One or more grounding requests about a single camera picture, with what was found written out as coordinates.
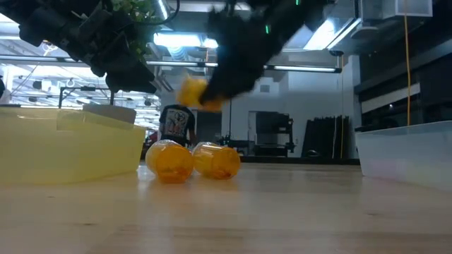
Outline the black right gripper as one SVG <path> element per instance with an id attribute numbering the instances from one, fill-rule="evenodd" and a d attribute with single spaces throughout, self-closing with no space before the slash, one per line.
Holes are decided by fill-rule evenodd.
<path id="1" fill-rule="evenodd" d="M 300 29 L 300 0 L 246 0 L 251 14 L 235 13 L 237 0 L 208 12 L 208 36 L 218 43 L 217 66 L 199 97 L 202 105 L 251 92 L 263 66 Z"/>

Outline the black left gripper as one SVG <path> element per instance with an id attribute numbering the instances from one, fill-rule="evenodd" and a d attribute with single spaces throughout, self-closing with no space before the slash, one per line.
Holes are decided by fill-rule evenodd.
<path id="1" fill-rule="evenodd" d="M 138 38 L 134 22 L 111 3 L 99 3 L 74 30 L 69 56 L 89 65 L 93 73 L 106 73 L 105 82 L 116 93 L 145 92 L 154 94 L 155 76 L 139 59 L 131 43 Z"/>

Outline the person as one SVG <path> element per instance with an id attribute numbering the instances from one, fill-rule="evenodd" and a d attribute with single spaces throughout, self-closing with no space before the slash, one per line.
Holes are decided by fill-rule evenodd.
<path id="1" fill-rule="evenodd" d="M 187 107 L 167 105 L 162 110 L 159 122 L 161 140 L 172 140 L 183 147 L 196 144 L 196 119 Z"/>

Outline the yellow translucent plastic bin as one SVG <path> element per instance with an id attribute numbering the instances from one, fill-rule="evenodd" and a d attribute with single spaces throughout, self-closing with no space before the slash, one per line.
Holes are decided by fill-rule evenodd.
<path id="1" fill-rule="evenodd" d="M 0 107 L 0 183 L 63 184 L 138 168 L 145 130 L 82 110 Z"/>

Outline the black equipment rack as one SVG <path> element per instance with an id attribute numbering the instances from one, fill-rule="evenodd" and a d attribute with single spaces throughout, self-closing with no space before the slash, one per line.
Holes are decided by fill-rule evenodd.
<path id="1" fill-rule="evenodd" d="M 293 119 L 276 111 L 250 111 L 248 141 L 253 156 L 288 157 L 295 150 Z"/>

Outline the ceiling light panel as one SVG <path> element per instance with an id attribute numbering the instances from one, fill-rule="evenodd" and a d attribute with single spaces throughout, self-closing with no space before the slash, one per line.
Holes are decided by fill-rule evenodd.
<path id="1" fill-rule="evenodd" d="M 218 43 L 210 38 L 204 38 L 197 34 L 182 33 L 155 33 L 153 42 L 164 47 L 205 47 L 216 49 Z"/>
<path id="2" fill-rule="evenodd" d="M 360 18 L 327 18 L 303 50 L 331 50 L 361 23 Z"/>

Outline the clear plastic bin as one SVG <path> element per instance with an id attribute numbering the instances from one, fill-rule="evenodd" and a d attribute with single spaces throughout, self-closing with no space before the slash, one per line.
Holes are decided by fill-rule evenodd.
<path id="1" fill-rule="evenodd" d="M 364 176 L 452 192 L 452 121 L 357 133 Z"/>

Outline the black curtain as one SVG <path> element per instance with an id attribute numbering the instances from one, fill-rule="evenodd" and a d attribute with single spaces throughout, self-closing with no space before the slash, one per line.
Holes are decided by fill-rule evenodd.
<path id="1" fill-rule="evenodd" d="M 307 121 L 301 157 L 348 159 L 349 148 L 348 116 L 329 116 Z"/>

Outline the black aluminium table frame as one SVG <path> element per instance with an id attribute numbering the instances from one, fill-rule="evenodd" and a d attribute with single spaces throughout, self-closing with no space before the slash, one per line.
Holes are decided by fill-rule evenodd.
<path id="1" fill-rule="evenodd" d="M 359 159 L 325 159 L 320 157 L 240 157 L 243 163 L 360 165 Z"/>

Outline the grey ceiling duct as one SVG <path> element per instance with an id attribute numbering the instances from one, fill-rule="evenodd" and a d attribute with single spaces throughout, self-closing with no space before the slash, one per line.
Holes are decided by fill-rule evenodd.
<path id="1" fill-rule="evenodd" d="M 396 16 L 433 16 L 433 0 L 359 0 L 359 3 L 364 19 L 383 20 Z"/>

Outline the ceiling light strip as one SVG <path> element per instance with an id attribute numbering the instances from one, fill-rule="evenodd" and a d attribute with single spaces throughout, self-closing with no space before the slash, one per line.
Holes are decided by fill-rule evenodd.
<path id="1" fill-rule="evenodd" d="M 316 67 L 316 66 L 279 66 L 267 65 L 266 70 L 269 71 L 294 71 L 294 72 L 310 72 L 310 73 L 340 73 L 341 68 L 332 67 Z"/>

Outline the orange pill bottle white cap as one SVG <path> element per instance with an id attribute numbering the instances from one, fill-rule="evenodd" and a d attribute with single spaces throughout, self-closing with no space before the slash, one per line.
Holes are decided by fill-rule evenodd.
<path id="1" fill-rule="evenodd" d="M 185 107 L 196 108 L 201 111 L 220 111 L 222 101 L 214 100 L 201 104 L 199 99 L 207 88 L 208 82 L 204 79 L 192 78 L 187 75 L 177 93 L 177 101 Z"/>
<path id="2" fill-rule="evenodd" d="M 192 150 L 194 169 L 209 179 L 227 180 L 237 175 L 241 159 L 236 150 L 210 142 L 201 142 Z"/>
<path id="3" fill-rule="evenodd" d="M 145 163 L 163 183 L 185 183 L 194 170 L 191 152 L 173 140 L 159 140 L 145 154 Z"/>

